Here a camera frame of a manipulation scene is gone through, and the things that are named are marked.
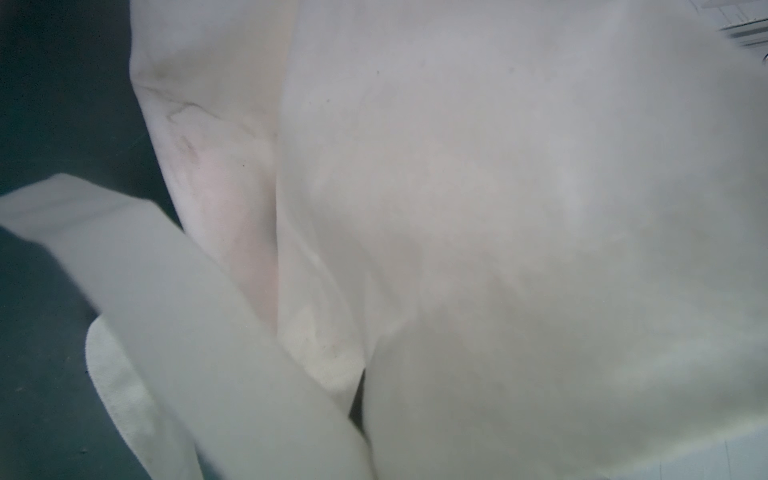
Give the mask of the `white printed tote bag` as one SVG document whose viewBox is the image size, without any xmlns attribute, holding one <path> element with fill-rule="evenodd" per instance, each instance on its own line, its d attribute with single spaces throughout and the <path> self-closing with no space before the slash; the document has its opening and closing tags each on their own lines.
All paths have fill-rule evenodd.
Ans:
<svg viewBox="0 0 768 480">
<path fill-rule="evenodd" d="M 4 195 L 155 478 L 591 479 L 767 421 L 767 69 L 676 1 L 134 1 L 178 211 Z"/>
</svg>

